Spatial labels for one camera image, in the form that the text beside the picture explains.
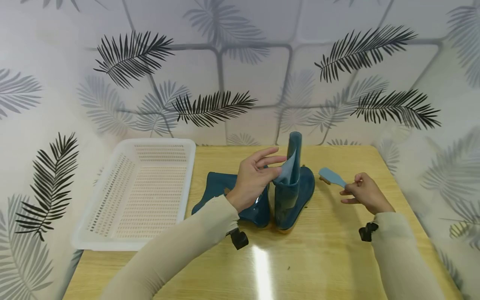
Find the brush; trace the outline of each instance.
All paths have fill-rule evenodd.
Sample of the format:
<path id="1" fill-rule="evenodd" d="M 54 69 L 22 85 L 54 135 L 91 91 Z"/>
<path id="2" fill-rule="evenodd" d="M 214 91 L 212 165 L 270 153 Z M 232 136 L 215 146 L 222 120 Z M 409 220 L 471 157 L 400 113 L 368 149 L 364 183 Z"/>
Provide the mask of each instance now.
<path id="1" fill-rule="evenodd" d="M 318 175 L 320 175 L 320 180 L 325 181 L 326 184 L 338 184 L 342 188 L 345 188 L 347 184 L 337 173 L 333 172 L 329 168 L 321 168 L 318 171 Z"/>

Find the sleeve cuff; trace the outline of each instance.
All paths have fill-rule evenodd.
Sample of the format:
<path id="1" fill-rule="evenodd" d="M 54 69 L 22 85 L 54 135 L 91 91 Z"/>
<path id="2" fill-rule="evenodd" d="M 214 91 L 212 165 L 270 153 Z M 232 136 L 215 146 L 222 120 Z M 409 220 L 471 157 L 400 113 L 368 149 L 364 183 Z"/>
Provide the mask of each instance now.
<path id="1" fill-rule="evenodd" d="M 415 241 L 413 231 L 407 219 L 399 213 L 387 212 L 375 215 L 374 223 L 378 229 L 372 233 L 372 241 L 404 238 Z"/>
<path id="2" fill-rule="evenodd" d="M 238 212 L 224 195 L 209 200 L 198 213 L 207 230 L 224 228 L 224 233 L 227 234 L 238 227 Z"/>

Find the wooden table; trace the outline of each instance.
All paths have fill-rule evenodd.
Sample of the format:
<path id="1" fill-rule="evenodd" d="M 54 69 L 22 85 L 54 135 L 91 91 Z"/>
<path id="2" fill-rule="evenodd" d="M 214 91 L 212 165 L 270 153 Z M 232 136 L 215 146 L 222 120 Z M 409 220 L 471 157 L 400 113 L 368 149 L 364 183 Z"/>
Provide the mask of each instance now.
<path id="1" fill-rule="evenodd" d="M 238 165 L 261 146 L 197 147 L 186 216 L 201 199 L 209 171 L 237 173 Z M 280 153 L 286 153 L 286 147 Z M 377 150 L 372 146 L 304 146 L 301 163 L 314 173 L 328 167 L 345 180 L 367 172 L 391 204 L 410 222 L 423 258 L 435 273 L 446 299 L 461 299 L 429 239 Z M 176 275 L 155 299 L 386 299 L 378 265 L 358 229 L 372 220 L 361 205 L 339 201 L 339 186 L 317 179 L 312 200 L 288 234 L 274 228 L 240 227 L 249 246 L 237 251 L 230 238 L 207 251 Z M 134 252 L 85 251 L 65 298 L 97 299 Z"/>

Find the sleeve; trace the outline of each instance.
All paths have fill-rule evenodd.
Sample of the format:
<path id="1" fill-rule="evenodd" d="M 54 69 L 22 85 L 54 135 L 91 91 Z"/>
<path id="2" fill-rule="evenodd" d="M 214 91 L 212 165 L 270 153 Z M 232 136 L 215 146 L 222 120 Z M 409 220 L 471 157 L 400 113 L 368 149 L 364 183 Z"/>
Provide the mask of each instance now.
<path id="1" fill-rule="evenodd" d="M 389 300 L 444 300 L 435 276 L 423 260 L 402 214 L 379 213 L 372 246 Z"/>
<path id="2" fill-rule="evenodd" d="M 102 300 L 150 300 L 173 276 L 237 227 L 237 210 L 225 196 L 148 242 L 110 281 Z"/>

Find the rain boot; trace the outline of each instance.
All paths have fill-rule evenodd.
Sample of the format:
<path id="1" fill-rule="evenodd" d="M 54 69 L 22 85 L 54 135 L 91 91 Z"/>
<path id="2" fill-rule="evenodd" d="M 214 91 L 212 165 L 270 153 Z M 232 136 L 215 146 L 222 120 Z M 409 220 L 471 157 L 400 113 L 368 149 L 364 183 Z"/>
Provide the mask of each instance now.
<path id="1" fill-rule="evenodd" d="M 201 201 L 193 207 L 192 215 L 202 208 L 208 200 L 222 194 L 228 194 L 235 187 L 236 182 L 237 175 L 234 174 L 208 173 L 204 195 Z M 270 207 L 268 205 L 267 190 L 268 186 L 265 187 L 252 206 L 239 213 L 240 220 L 250 221 L 259 228 L 264 228 L 268 225 L 270 222 Z"/>
<path id="2" fill-rule="evenodd" d="M 300 153 L 301 133 L 291 132 L 287 161 L 282 165 L 280 176 L 269 186 L 268 196 L 274 206 L 276 226 L 283 233 L 293 228 L 315 188 L 312 171 L 305 166 L 300 167 Z"/>

